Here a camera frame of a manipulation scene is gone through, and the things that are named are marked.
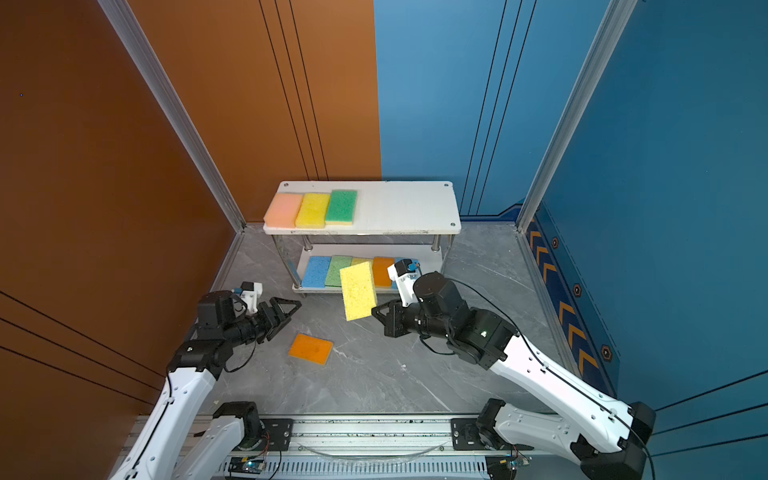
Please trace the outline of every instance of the orange sponge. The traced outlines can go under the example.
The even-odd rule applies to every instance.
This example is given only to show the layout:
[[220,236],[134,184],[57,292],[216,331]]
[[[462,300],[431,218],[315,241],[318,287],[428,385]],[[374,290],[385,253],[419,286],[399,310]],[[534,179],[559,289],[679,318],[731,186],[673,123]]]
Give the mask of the orange sponge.
[[376,257],[373,259],[373,284],[378,288],[392,288],[389,272],[386,269],[395,263],[394,258]]
[[316,339],[313,336],[300,333],[293,341],[288,355],[295,356],[297,359],[305,359],[310,362],[325,365],[328,361],[328,355],[331,354],[333,342],[328,340]]
[[264,215],[268,227],[296,228],[296,215],[301,207],[302,194],[275,194]]

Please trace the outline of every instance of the sponge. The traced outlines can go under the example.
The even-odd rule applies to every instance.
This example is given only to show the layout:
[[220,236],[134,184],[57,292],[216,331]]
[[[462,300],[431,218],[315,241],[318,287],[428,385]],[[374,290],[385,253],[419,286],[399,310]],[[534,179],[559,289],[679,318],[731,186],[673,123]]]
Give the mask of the sponge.
[[333,348],[333,342],[328,340],[316,339],[313,336],[300,333],[293,341],[288,355],[295,356],[297,359],[305,359],[310,362],[325,365],[328,361],[328,355]]
[[379,288],[392,288],[389,272],[386,269],[395,263],[394,258],[376,257],[373,259],[373,282]]
[[343,255],[331,257],[331,264],[328,267],[328,275],[326,276],[326,286],[341,286],[339,270],[347,268],[351,263],[352,257],[345,257]]
[[334,190],[326,214],[328,225],[352,225],[355,220],[357,190]]
[[302,194],[275,194],[264,215],[264,223],[268,227],[295,228],[296,214],[303,198]]
[[330,264],[331,257],[310,257],[310,262],[306,265],[304,278],[301,280],[301,286],[325,288]]
[[296,216],[296,228],[324,228],[330,201],[330,194],[304,194]]
[[371,309],[377,303],[371,264],[358,263],[342,268],[339,273],[347,321],[370,316]]
[[373,263],[373,258],[357,258],[357,257],[354,257],[354,258],[352,258],[351,265],[357,265],[358,263],[365,263],[365,262]]

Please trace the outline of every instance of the orange wall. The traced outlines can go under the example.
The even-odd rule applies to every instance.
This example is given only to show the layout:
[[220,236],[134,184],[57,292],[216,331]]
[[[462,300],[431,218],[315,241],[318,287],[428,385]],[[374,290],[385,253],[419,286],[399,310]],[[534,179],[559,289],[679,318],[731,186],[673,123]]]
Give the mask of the orange wall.
[[102,480],[233,231],[97,2],[4,2],[0,65],[3,478]]
[[381,178],[372,0],[129,0],[246,220],[281,180]]

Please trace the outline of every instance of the gray marble floor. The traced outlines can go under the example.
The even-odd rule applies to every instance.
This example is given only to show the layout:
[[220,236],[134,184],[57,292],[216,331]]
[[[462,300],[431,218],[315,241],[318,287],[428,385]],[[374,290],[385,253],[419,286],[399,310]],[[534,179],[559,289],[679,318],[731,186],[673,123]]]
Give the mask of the gray marble floor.
[[[431,237],[314,237],[316,242],[431,243]],[[298,260],[298,237],[286,247]],[[464,223],[445,264],[444,274],[473,285],[515,319],[525,335],[552,359],[560,356],[533,290],[513,227],[507,223]],[[264,285],[263,298],[302,300],[301,310],[271,342],[256,348],[250,362],[234,374],[222,373],[201,413],[221,402],[250,400],[269,414],[357,412],[479,412],[491,398],[546,411],[516,384],[469,365],[455,356],[429,352],[416,335],[386,338],[372,317],[347,322],[341,295],[310,294],[300,299],[274,244],[259,225],[249,226],[224,288],[248,280]],[[470,306],[489,308],[472,291],[458,286]],[[379,296],[383,303],[394,296]],[[333,342],[326,365],[288,356],[297,333]],[[444,350],[437,339],[433,348]],[[230,368],[248,357],[251,345],[235,349]]]

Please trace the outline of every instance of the pink sponge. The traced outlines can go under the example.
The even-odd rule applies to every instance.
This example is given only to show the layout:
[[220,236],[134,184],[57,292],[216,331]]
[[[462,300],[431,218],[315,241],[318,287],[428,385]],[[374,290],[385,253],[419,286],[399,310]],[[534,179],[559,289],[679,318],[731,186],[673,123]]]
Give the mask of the pink sponge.
[[268,227],[295,228],[296,215],[301,207],[302,194],[275,194],[264,215]]

